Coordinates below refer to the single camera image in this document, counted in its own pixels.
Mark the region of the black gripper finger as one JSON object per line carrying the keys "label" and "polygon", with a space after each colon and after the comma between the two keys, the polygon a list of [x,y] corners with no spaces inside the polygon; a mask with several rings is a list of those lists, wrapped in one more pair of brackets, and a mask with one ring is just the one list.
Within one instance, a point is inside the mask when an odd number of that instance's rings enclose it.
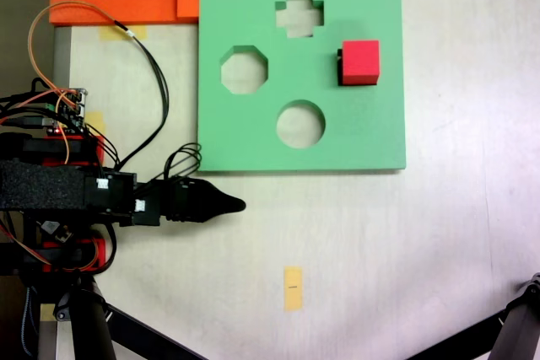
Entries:
{"label": "black gripper finger", "polygon": [[245,209],[246,203],[240,198],[222,192],[206,180],[197,183],[198,222],[207,222],[218,216],[242,212]]}

